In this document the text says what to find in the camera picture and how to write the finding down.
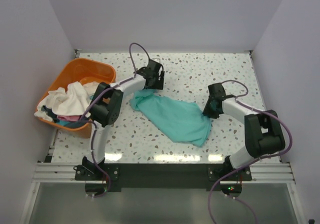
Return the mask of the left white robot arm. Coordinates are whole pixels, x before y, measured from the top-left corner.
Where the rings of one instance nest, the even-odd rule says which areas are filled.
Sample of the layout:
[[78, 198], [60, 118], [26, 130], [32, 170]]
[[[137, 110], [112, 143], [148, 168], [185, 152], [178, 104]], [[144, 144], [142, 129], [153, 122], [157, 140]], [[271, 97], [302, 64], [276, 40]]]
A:
[[99, 180], [107, 171], [104, 168], [105, 147], [109, 129], [118, 119], [123, 98], [137, 91], [164, 88], [165, 71], [161, 63], [149, 59], [147, 66], [135, 71], [132, 77], [120, 82], [101, 82], [89, 105], [91, 137], [89, 153], [81, 167], [92, 180]]

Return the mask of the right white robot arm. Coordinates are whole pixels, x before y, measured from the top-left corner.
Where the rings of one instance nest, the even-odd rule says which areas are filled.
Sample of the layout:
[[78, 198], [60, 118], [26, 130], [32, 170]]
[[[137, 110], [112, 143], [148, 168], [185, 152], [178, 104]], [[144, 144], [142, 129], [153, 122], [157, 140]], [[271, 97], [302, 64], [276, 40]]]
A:
[[219, 177], [233, 181], [245, 165], [285, 149], [281, 123], [274, 110], [258, 110], [240, 102], [237, 96], [226, 94], [222, 82], [209, 85], [208, 94], [202, 112], [206, 117], [218, 119], [226, 114], [244, 125], [244, 146], [225, 157], [222, 168], [216, 172]]

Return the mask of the teal t shirt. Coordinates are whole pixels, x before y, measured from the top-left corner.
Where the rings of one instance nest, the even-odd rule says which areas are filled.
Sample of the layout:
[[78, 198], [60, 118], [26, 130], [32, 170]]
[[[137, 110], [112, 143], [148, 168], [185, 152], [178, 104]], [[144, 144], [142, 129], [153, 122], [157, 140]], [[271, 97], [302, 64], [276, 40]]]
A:
[[211, 132], [210, 119], [195, 102], [174, 100], [144, 89], [136, 91], [129, 103], [174, 143], [202, 147]]

